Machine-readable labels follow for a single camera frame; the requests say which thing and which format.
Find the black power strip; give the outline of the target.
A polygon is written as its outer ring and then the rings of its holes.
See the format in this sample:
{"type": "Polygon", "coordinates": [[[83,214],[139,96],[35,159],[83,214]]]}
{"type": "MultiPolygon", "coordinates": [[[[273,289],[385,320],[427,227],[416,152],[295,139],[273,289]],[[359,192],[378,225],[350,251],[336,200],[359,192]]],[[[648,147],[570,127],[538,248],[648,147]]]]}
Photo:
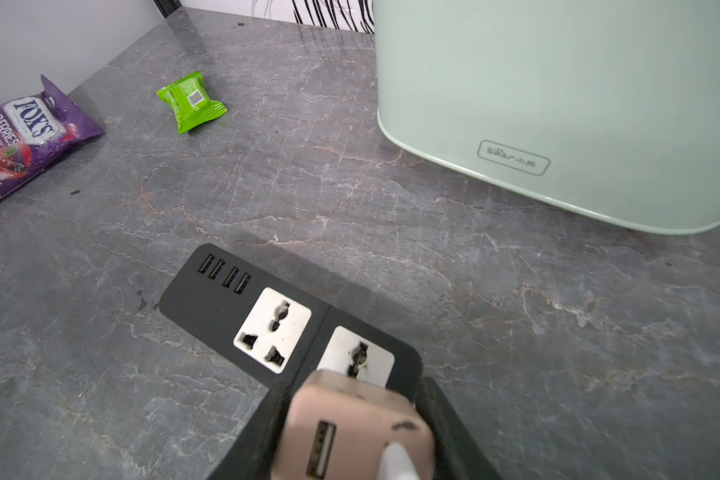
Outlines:
{"type": "Polygon", "coordinates": [[[423,370],[412,346],[212,244],[191,254],[159,309],[267,387],[329,370],[412,399],[423,370]]]}

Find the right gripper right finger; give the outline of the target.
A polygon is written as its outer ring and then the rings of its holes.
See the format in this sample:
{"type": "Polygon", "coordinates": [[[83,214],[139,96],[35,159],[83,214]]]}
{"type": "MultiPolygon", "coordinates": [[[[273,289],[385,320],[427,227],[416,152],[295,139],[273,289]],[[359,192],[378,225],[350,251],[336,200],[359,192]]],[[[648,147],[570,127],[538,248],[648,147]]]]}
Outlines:
{"type": "Polygon", "coordinates": [[[434,436],[434,479],[501,479],[432,377],[419,381],[415,408],[434,436]]]}

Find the pink USB charger adapter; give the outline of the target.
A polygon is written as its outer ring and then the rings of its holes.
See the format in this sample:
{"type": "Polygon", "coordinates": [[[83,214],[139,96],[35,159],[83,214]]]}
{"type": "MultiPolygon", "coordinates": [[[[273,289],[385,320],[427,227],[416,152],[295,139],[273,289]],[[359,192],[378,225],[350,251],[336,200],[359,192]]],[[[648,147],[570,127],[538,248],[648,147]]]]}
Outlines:
{"type": "Polygon", "coordinates": [[[330,370],[290,403],[273,479],[431,479],[435,440],[403,395],[330,370]]]}

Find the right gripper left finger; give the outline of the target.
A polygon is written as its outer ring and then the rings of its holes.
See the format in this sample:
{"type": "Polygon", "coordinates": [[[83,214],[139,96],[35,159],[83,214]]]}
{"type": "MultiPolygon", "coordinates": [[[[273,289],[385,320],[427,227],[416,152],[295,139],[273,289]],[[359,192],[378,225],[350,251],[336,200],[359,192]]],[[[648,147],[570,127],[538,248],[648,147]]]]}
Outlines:
{"type": "Polygon", "coordinates": [[[269,480],[291,399],[290,384],[273,384],[208,479],[269,480]]]}

